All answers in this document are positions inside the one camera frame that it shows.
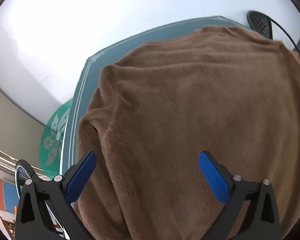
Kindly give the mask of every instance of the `mesh grille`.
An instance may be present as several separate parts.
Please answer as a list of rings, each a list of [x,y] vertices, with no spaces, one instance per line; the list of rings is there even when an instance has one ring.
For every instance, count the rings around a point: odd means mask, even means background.
[[[272,39],[271,20],[262,13],[251,11],[247,14],[250,27],[267,39]]]
[[[26,179],[30,178],[30,176],[27,174],[27,172],[22,168],[19,168],[19,173]]]

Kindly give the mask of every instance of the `brown towel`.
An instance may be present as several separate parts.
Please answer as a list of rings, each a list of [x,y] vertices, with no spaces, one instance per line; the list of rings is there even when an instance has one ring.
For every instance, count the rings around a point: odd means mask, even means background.
[[[95,239],[200,239],[222,209],[202,150],[270,179],[285,236],[300,217],[300,62],[282,42],[207,26],[104,67],[78,131],[77,158],[98,165],[75,210]]]

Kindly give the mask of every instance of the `metal screw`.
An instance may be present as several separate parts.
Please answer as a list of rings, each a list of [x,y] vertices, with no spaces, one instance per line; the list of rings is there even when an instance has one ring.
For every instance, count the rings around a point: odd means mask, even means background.
[[[269,179],[264,179],[262,182],[263,182],[264,185],[267,185],[267,186],[270,185]]]
[[[59,182],[59,181],[61,181],[62,180],[62,176],[61,175],[56,175],[55,177],[54,177],[54,181],[56,181],[56,182]]]
[[[32,179],[27,179],[26,181],[25,181],[25,184],[26,185],[30,185],[32,183]]]
[[[240,175],[234,175],[234,176],[233,176],[233,179],[234,179],[235,181],[241,181],[241,180],[242,180],[242,178],[241,178]]]

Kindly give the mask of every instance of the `floor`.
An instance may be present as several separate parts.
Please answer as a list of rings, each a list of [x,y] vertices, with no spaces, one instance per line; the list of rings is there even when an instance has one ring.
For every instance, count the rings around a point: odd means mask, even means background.
[[[86,59],[98,50],[189,18],[222,15],[247,25],[248,10],[269,15],[298,41],[300,14],[290,0],[6,0],[0,89],[46,124],[72,97]],[[293,48],[275,26],[274,39]]]

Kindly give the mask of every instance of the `beige wall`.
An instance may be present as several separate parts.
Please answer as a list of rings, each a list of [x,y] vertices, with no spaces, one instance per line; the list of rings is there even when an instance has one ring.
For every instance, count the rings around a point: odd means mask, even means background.
[[[44,126],[0,92],[0,150],[41,168],[39,145]]]

